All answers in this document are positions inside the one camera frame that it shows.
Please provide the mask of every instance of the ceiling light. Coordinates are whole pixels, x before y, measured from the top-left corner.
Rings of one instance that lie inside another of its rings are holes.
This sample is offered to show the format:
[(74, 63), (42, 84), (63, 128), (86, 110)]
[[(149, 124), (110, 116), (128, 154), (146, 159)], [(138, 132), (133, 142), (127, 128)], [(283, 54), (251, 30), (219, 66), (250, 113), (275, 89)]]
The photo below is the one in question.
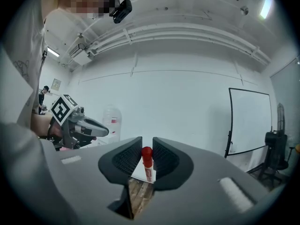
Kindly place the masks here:
[(51, 52), (56, 57), (60, 56), (57, 52), (53, 51), (50, 47), (48, 47), (48, 51)]
[(261, 10), (261, 16), (265, 19), (269, 13), (273, 0), (264, 0), (264, 5)]

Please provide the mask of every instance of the hand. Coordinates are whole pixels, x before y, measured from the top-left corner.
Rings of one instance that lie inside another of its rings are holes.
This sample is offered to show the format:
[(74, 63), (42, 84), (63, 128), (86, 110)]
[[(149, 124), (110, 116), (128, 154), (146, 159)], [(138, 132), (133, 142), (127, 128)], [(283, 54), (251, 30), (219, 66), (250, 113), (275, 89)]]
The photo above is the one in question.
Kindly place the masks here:
[(58, 137), (62, 137), (62, 131), (61, 131), (61, 127), (58, 124), (58, 122), (55, 120), (55, 122), (53, 123), (50, 131), (49, 131), (50, 135), (56, 135)]

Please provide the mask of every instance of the person in background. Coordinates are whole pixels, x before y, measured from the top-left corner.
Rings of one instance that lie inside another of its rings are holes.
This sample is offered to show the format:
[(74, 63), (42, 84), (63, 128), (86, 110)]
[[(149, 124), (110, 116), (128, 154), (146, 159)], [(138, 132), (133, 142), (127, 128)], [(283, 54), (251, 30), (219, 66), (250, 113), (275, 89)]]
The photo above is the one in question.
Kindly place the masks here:
[(296, 152), (298, 154), (300, 154), (300, 144), (297, 144), (296, 147), (295, 147), (295, 149), (296, 149)]
[(45, 86), (43, 88), (43, 90), (41, 90), (41, 92), (38, 94), (38, 114), (39, 115), (41, 114), (42, 110), (44, 111), (44, 108), (42, 105), (43, 105), (45, 94), (48, 92), (50, 92), (49, 87)]
[[(109, 13), (115, 0), (26, 0), (11, 20), (1, 40), (4, 50), (14, 67), (33, 89), (24, 105), (17, 124), (30, 128), (37, 136), (48, 134), (51, 115), (38, 115), (38, 84), (41, 69), (47, 56), (45, 42), (45, 20), (54, 10), (62, 9), (71, 13)], [(62, 137), (57, 122), (49, 131)]]

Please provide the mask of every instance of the white wall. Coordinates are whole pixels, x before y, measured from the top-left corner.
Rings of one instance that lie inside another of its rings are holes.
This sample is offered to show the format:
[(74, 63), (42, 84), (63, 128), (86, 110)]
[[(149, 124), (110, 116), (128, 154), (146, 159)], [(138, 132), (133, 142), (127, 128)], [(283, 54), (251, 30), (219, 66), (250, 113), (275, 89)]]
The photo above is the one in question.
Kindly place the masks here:
[[(108, 104), (119, 108), (122, 140), (142, 136), (145, 146), (160, 136), (224, 156), (231, 124), (228, 88), (271, 93), (258, 72), (261, 67), (210, 43), (143, 42), (98, 55), (73, 72), (67, 92), (100, 122)], [(228, 158), (246, 171), (263, 161), (264, 149)]]
[[(269, 66), (266, 67), (266, 69), (262, 72), (262, 75), (266, 78), (265, 80), (265, 86), (269, 86), (273, 88), (273, 84), (271, 82), (270, 77), (273, 76), (274, 74), (277, 74), (278, 72), (280, 73), (280, 71), (282, 71), (283, 68), (285, 68), (287, 65), (289, 65), (300, 53), (300, 49), (299, 47), (296, 45), (295, 42), (293, 42), (292, 40), (290, 40), (289, 42), (283, 44), (278, 51), (275, 53), (274, 57), (272, 58), (272, 62), (269, 64)], [(293, 97), (293, 99), (288, 99), (288, 96), (290, 95), (290, 93), (293, 90), (289, 90), (287, 93), (287, 96), (283, 96), (283, 91), (282, 90), (277, 90), (277, 94), (280, 94), (281, 97), (279, 97), (278, 102), (282, 103), (284, 105), (284, 108), (286, 108), (288, 105), (289, 106), (296, 106), (297, 107), (297, 98), (298, 97)], [(272, 99), (273, 99), (273, 108), (272, 110), (274, 111), (274, 120), (273, 120), (273, 129), (277, 130), (277, 99), (275, 97), (275, 91), (271, 90), (272, 92)], [(285, 115), (285, 119), (289, 118), (291, 116), (291, 114), (289, 115)], [(286, 121), (287, 124), (289, 124), (289, 128), (292, 128), (291, 126), (293, 126), (293, 128), (296, 126), (295, 124), (291, 124), (292, 121)], [(285, 158), (287, 159), (288, 154), (289, 154), (289, 149), (288, 146), (294, 146), (295, 144), (290, 144), (289, 142), (287, 143), (287, 147), (285, 148)], [(293, 168), (296, 166), (296, 162), (297, 162), (297, 156), (294, 152), (292, 152), (290, 161), (289, 161), (289, 168), (287, 168), (286, 170), (280, 171), (281, 173), (290, 176)]]
[[(58, 79), (61, 81), (60, 89), (58, 91), (51, 89), (53, 80)], [(50, 93), (47, 93), (44, 98), (44, 105), (50, 109), (52, 103), (58, 98), (60, 94), (65, 94), (69, 83), (70, 73), (67, 68), (58, 65), (58, 62), (48, 56), (42, 68), (41, 76), (39, 79), (39, 89), (44, 86), (50, 88)]]

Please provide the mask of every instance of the whiteboard stand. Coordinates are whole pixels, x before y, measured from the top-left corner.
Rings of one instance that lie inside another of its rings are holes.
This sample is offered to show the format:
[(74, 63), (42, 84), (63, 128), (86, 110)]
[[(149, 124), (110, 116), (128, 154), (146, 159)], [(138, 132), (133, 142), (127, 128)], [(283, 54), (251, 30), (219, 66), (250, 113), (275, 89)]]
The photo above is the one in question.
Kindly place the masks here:
[[(265, 133), (269, 132), (270, 129), (272, 131), (269, 94), (229, 88), (229, 95), (231, 102), (231, 130), (228, 132), (224, 158), (265, 147)], [(233, 108), (235, 108), (235, 117), (233, 116)], [(253, 137), (259, 137), (259, 140), (253, 139), (251, 141)], [(243, 138), (245, 142), (241, 142), (238, 138)]]

